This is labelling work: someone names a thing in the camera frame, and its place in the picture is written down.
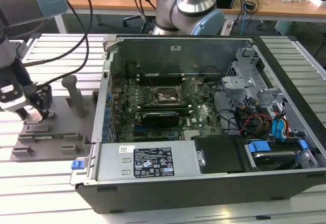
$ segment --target circuit board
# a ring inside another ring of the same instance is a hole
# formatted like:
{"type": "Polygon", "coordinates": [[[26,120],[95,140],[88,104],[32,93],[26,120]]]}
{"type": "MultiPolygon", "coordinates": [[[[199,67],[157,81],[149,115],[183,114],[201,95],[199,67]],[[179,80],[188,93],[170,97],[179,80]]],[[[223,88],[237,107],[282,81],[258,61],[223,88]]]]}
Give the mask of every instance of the circuit board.
{"type": "Polygon", "coordinates": [[[116,142],[182,141],[222,133],[211,104],[211,86],[211,82],[204,83],[196,76],[186,77],[179,86],[141,86],[135,79],[115,78],[112,95],[116,142]],[[166,108],[166,104],[174,104],[176,109],[166,108]],[[162,111],[180,115],[175,126],[148,128],[142,124],[144,114],[162,111]]]}

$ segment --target sticker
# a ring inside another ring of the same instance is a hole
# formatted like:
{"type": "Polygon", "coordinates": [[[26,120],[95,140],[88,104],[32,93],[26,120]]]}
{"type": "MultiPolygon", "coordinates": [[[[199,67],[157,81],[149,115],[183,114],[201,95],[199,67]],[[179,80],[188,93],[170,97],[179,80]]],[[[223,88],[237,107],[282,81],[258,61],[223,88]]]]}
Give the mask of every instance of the sticker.
{"type": "Polygon", "coordinates": [[[134,150],[134,145],[119,146],[119,153],[132,153],[133,150],[134,150]]]}
{"type": "Polygon", "coordinates": [[[53,139],[52,136],[35,136],[33,137],[35,140],[43,140],[43,139],[53,139]]]}
{"type": "Polygon", "coordinates": [[[181,51],[181,46],[171,46],[171,51],[181,51]]]}
{"type": "Polygon", "coordinates": [[[133,158],[136,178],[174,176],[171,148],[134,149],[133,158]]]}

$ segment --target table leg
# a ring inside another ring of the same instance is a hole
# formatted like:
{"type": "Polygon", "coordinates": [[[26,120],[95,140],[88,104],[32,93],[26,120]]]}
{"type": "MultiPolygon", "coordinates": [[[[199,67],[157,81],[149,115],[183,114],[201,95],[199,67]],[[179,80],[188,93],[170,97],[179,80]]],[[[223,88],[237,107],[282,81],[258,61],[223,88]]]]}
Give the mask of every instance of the table leg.
{"type": "Polygon", "coordinates": [[[221,31],[222,36],[229,36],[230,35],[234,21],[235,20],[233,18],[227,18],[224,21],[224,25],[223,25],[222,31],[221,31]]]}
{"type": "Polygon", "coordinates": [[[97,24],[103,25],[102,16],[100,14],[96,14],[95,16],[96,16],[97,24]]]}
{"type": "Polygon", "coordinates": [[[66,24],[65,20],[63,19],[62,15],[56,16],[55,20],[56,20],[57,27],[58,27],[58,30],[59,30],[60,34],[69,33],[68,28],[67,28],[67,24],[66,24]]]}

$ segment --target screw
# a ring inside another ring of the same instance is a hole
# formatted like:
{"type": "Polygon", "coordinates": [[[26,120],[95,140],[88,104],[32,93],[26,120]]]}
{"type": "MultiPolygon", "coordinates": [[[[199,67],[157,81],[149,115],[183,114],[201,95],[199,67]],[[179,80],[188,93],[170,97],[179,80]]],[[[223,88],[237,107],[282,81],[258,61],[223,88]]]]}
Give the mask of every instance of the screw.
{"type": "Polygon", "coordinates": [[[198,159],[199,166],[203,167],[205,166],[205,161],[203,159],[198,159]]]}

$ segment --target gray 3d-printed holder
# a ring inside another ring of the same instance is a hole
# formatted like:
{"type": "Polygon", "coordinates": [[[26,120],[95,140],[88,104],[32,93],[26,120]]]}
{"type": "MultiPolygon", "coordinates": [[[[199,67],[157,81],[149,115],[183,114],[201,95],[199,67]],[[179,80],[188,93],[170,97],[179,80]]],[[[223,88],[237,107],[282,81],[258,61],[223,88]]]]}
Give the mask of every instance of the gray 3d-printed holder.
{"type": "Polygon", "coordinates": [[[24,121],[11,161],[73,160],[90,153],[98,92],[82,96],[75,76],[63,79],[70,97],[53,97],[48,119],[24,121]]]}

